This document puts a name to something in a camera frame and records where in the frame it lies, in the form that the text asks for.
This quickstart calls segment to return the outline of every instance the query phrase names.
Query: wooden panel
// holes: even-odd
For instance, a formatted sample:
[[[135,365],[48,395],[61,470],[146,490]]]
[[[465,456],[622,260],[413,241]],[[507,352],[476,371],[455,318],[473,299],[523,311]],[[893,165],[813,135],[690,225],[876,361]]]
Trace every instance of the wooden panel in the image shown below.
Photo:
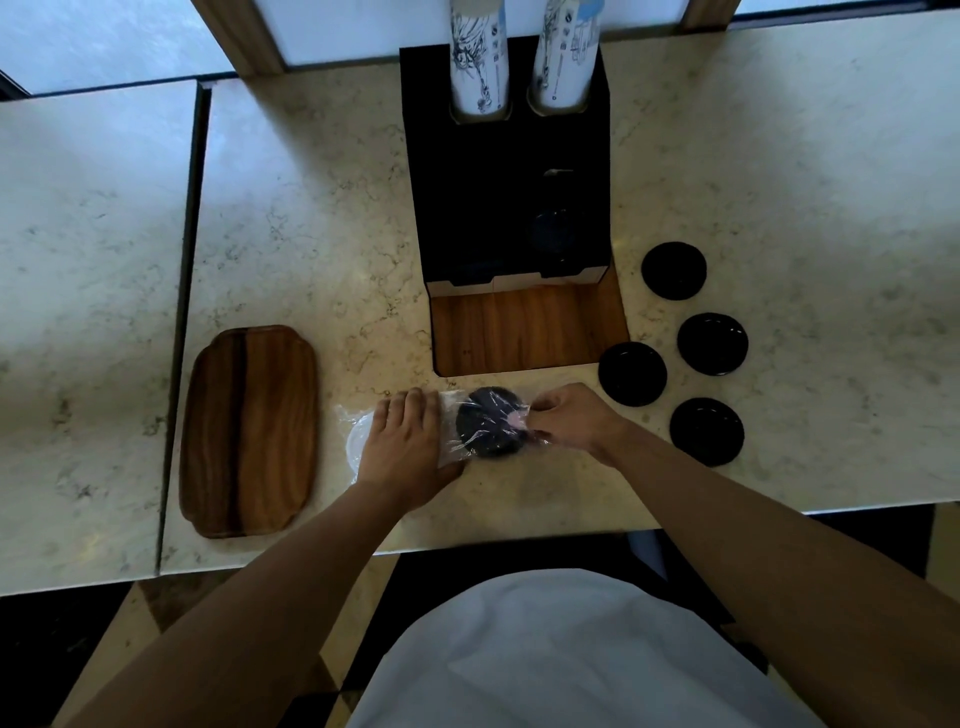
[[[719,31],[730,25],[740,0],[690,0],[680,27],[685,31]]]
[[[595,285],[547,285],[430,300],[440,376],[589,364],[630,340],[616,271]]]
[[[254,0],[192,1],[240,76],[275,76],[286,71]]]
[[[310,494],[317,441],[310,345],[288,327],[223,331],[190,377],[180,510],[206,538],[281,530]]]

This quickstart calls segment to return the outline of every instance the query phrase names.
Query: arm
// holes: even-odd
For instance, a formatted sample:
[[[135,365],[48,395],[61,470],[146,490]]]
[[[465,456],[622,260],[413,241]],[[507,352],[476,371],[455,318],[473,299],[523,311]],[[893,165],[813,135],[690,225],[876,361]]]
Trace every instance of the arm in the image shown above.
[[[528,426],[617,468],[828,725],[957,725],[960,605],[853,539],[704,467],[586,385]]]
[[[377,546],[462,471],[437,470],[439,430],[436,392],[378,404],[357,483],[151,644],[70,728],[276,726]]]

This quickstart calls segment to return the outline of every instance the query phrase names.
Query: white shirt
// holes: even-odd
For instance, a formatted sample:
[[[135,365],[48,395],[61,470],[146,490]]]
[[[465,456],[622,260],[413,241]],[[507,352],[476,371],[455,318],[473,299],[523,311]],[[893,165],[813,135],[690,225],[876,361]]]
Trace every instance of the white shirt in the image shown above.
[[[384,656],[361,726],[823,724],[692,612],[591,571],[491,579]]]

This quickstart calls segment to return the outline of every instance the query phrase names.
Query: black lid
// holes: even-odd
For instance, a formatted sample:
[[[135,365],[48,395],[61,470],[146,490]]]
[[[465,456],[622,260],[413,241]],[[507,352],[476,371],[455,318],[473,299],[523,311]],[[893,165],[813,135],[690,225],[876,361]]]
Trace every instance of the black lid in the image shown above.
[[[704,287],[707,259],[687,243],[660,243],[643,257],[640,273],[650,290],[661,298],[683,301],[696,296]]]
[[[660,355],[638,341],[614,344],[600,356],[597,376],[603,391],[628,407],[642,407],[663,394],[666,365]]]
[[[684,361],[705,375],[726,375],[747,358],[747,332],[731,316],[698,313],[677,332],[677,349]]]
[[[707,397],[687,400],[670,418],[670,440],[704,465],[726,465],[743,448],[743,423],[726,404]]]
[[[503,387],[480,387],[457,410],[457,435],[477,457],[499,457],[519,450],[527,432],[507,418],[523,408],[520,398]]]

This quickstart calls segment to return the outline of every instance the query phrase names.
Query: paper cup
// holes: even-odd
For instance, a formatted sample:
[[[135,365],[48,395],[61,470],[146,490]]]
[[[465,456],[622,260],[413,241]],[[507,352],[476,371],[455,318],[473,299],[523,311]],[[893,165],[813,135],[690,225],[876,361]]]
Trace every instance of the paper cup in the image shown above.
[[[450,86],[457,121],[494,121],[507,115],[510,67],[504,0],[450,3]]]
[[[604,0],[547,0],[528,99],[540,113],[587,105]]]

